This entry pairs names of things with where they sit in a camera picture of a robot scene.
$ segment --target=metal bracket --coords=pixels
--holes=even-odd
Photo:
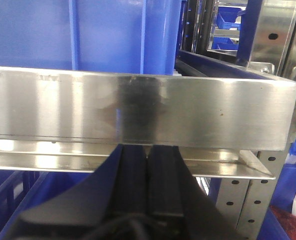
[[[248,68],[258,70],[262,73],[273,74],[275,73],[274,64],[269,62],[252,61],[249,63]]]

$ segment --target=blue plastic bin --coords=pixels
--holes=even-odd
[[[277,217],[268,209],[257,240],[291,240]]]
[[[0,240],[3,239],[16,217],[24,210],[35,207],[51,198],[68,190],[80,181],[84,180],[89,173],[75,172],[43,172],[35,182],[31,190],[14,211],[9,221],[0,232]]]
[[[36,172],[0,170],[0,231],[37,177]]]
[[[2,0],[0,66],[172,75],[181,0]]]
[[[239,45],[233,44],[233,41],[228,37],[214,37],[212,49],[218,50],[238,50]]]
[[[219,29],[237,28],[241,29],[240,23],[235,23],[238,12],[242,11],[239,7],[220,6],[217,16],[217,26]]]

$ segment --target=stainless steel frame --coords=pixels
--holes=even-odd
[[[295,98],[286,79],[0,67],[0,139],[278,151]]]

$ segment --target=metal shelf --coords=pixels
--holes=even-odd
[[[115,148],[114,144],[0,139],[0,169],[90,173]],[[180,153],[196,177],[275,179],[251,151],[180,147]]]

